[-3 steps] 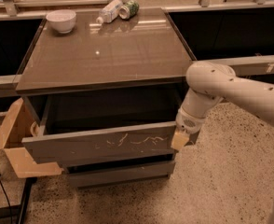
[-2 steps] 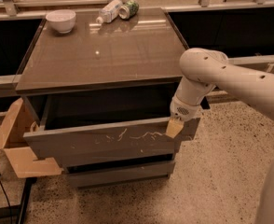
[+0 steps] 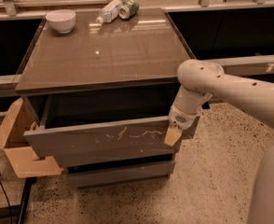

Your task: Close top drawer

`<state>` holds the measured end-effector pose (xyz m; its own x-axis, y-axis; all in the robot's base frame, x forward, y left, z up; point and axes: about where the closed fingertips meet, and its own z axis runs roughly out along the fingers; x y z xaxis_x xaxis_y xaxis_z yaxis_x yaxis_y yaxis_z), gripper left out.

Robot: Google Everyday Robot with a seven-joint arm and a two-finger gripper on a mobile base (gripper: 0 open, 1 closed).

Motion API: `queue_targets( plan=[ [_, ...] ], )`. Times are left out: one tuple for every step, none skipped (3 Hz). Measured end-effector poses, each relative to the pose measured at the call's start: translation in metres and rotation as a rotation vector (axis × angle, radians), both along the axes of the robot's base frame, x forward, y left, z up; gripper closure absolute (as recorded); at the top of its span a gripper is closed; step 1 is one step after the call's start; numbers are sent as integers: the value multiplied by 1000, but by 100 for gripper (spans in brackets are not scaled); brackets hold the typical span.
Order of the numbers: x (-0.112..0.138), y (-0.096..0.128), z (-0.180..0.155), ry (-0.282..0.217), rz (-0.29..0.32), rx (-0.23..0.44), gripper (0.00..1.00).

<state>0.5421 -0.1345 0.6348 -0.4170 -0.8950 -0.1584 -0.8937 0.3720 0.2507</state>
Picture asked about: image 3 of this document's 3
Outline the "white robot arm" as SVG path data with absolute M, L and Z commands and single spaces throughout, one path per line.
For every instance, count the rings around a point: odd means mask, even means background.
M 187 60 L 177 70 L 180 89 L 171 105 L 165 144 L 173 146 L 213 96 L 274 129 L 274 83 L 231 76 L 218 63 Z M 260 161 L 247 224 L 274 224 L 274 144 Z

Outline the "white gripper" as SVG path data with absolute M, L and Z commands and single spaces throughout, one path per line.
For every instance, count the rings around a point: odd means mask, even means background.
M 190 128 L 197 116 L 198 114 L 187 114 L 172 105 L 169 112 L 170 126 L 166 131 L 164 143 L 173 147 L 182 136 L 182 130 Z

